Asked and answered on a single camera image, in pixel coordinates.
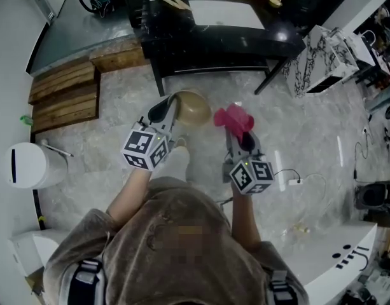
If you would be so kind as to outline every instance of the white paper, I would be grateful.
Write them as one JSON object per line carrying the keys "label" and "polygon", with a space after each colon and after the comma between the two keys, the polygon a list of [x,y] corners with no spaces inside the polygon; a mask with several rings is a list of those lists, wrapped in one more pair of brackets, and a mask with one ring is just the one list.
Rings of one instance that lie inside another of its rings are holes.
{"label": "white paper", "polygon": [[374,54],[375,58],[377,59],[377,61],[379,63],[379,66],[380,66],[381,70],[383,70],[386,74],[390,74],[390,70],[388,69],[388,65],[383,60],[382,56],[379,55],[376,52],[376,50],[374,50],[373,48],[372,48],[372,51],[373,51],[373,54]]}
{"label": "white paper", "polygon": [[254,9],[247,3],[189,0],[196,25],[219,25],[264,29]]}

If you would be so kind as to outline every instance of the brown shirt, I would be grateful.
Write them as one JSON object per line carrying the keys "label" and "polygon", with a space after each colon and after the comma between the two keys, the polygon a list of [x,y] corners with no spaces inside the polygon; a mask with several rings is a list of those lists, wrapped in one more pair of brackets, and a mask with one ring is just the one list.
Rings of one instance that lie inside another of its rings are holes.
{"label": "brown shirt", "polygon": [[150,182],[146,200],[118,231],[108,214],[95,209],[86,214],[46,265],[50,303],[58,304],[66,268],[103,250],[107,305],[266,304],[267,272],[278,269],[288,271],[300,305],[308,303],[272,244],[245,251],[223,212],[203,193],[162,177]]}

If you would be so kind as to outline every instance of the white trash can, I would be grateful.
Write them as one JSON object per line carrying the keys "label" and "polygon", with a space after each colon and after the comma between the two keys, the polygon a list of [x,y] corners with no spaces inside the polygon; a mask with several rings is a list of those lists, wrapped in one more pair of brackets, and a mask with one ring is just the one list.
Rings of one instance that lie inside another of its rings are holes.
{"label": "white trash can", "polygon": [[62,155],[30,142],[10,147],[4,162],[6,180],[19,189],[54,186],[67,174],[67,163]]}

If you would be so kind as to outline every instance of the green object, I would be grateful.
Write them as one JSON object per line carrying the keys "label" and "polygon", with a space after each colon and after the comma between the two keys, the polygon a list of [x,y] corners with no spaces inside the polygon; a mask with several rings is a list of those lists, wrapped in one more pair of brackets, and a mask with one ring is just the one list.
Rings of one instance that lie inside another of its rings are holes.
{"label": "green object", "polygon": [[34,125],[34,120],[31,119],[28,115],[23,115],[19,119],[23,124],[32,126]]}

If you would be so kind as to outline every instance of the tan bowl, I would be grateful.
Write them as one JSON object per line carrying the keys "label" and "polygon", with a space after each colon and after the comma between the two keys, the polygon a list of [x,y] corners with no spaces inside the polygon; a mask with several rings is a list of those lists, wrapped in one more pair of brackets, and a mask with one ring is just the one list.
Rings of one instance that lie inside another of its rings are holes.
{"label": "tan bowl", "polygon": [[203,96],[189,90],[181,90],[175,96],[178,99],[176,119],[180,123],[187,126],[201,126],[210,120],[212,110]]}

